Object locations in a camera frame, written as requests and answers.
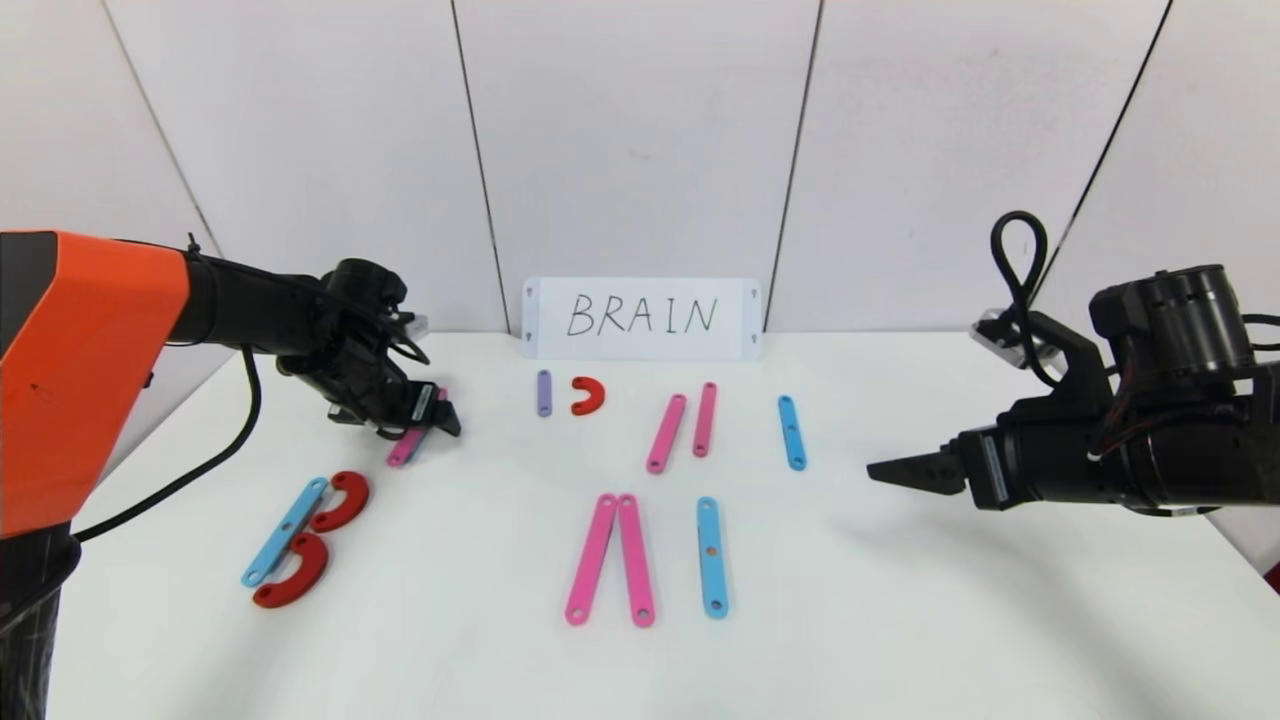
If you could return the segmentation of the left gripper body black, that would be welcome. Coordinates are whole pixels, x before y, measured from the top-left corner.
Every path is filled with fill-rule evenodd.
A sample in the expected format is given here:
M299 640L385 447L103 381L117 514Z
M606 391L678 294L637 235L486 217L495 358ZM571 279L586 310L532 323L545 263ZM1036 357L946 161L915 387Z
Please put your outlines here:
M378 346L344 342L344 424L379 430L421 427L436 387L412 380Z

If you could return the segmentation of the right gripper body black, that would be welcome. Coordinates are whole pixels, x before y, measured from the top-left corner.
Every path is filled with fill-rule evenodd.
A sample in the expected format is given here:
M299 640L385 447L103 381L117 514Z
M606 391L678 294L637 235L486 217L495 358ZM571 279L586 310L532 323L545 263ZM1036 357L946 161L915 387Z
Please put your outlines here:
M992 427L965 430L957 450L974 505L1004 511L1023 503L1123 501L1123 468L1091 461L1089 418L1001 415Z

